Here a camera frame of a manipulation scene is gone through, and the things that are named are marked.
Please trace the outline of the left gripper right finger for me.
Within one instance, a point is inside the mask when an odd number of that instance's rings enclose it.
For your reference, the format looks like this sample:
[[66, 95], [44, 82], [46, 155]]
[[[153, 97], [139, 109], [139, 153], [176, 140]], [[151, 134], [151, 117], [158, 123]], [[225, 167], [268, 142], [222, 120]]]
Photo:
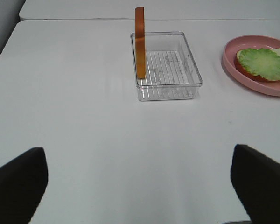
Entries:
[[280, 164], [256, 149], [237, 144], [231, 183], [254, 224], [280, 224]]

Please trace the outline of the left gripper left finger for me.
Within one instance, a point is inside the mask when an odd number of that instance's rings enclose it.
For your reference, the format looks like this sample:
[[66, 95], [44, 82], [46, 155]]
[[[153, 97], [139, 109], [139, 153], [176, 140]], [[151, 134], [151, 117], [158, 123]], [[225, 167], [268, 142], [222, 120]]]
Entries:
[[28, 224], [48, 185], [44, 149], [34, 147], [0, 167], [0, 224]]

